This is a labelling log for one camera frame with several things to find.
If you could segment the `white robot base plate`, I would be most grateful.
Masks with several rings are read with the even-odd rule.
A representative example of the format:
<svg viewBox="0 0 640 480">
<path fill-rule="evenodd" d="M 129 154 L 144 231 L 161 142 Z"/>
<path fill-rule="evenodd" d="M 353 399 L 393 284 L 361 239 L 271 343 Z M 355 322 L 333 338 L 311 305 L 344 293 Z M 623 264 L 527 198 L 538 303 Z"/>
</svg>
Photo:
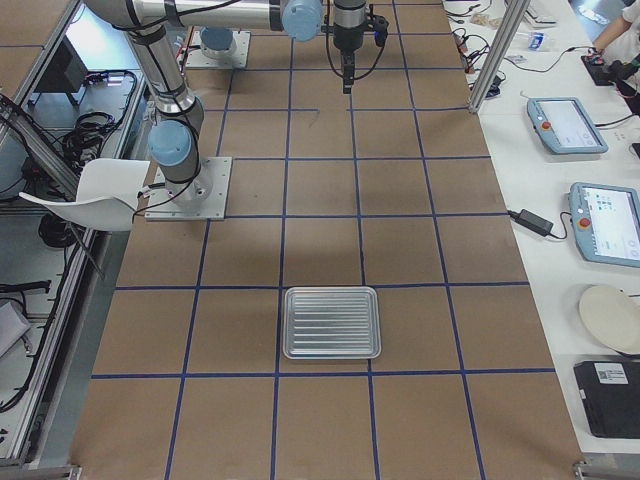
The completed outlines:
<svg viewBox="0 0 640 480">
<path fill-rule="evenodd" d="M 231 157 L 203 157 L 199 175 L 185 192 L 178 195 L 182 186 L 171 182 L 151 191 L 150 208 L 143 212 L 145 218 L 148 221 L 223 220 L 231 171 Z"/>
</svg>

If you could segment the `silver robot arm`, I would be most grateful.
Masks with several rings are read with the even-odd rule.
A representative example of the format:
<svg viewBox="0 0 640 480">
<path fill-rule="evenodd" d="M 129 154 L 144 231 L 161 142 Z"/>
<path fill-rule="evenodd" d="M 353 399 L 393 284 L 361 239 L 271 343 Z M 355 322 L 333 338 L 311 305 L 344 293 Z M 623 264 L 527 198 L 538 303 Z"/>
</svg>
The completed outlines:
<svg viewBox="0 0 640 480">
<path fill-rule="evenodd" d="M 306 42 L 324 35 L 340 53 L 343 91 L 354 82 L 355 53 L 377 19 L 364 1 L 90 1 L 88 8 L 126 34 L 160 119 L 148 149 L 164 176 L 167 200 L 150 206 L 197 218 L 214 194 L 214 162 L 199 152 L 204 107 L 187 86 L 166 28 L 198 27 L 204 48 L 230 51 L 246 28 L 284 32 Z"/>
</svg>

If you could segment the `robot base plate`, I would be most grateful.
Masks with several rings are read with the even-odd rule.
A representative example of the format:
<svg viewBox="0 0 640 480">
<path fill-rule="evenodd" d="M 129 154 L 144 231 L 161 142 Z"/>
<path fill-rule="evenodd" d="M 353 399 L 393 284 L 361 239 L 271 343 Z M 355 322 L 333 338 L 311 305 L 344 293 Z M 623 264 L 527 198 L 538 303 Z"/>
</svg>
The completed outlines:
<svg viewBox="0 0 640 480">
<path fill-rule="evenodd" d="M 245 69 L 251 33 L 244 30 L 202 28 L 189 43 L 183 66 L 187 69 Z"/>
</svg>

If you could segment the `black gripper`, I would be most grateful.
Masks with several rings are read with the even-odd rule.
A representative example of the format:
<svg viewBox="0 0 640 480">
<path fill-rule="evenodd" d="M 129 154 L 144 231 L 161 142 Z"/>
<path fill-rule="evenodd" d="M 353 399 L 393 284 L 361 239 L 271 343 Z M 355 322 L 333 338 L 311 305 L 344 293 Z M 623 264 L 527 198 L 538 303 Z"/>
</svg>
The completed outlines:
<svg viewBox="0 0 640 480">
<path fill-rule="evenodd" d="M 361 47 L 361 29 L 335 24 L 333 44 L 340 52 L 343 93 L 350 94 L 355 81 L 356 51 Z"/>
</svg>

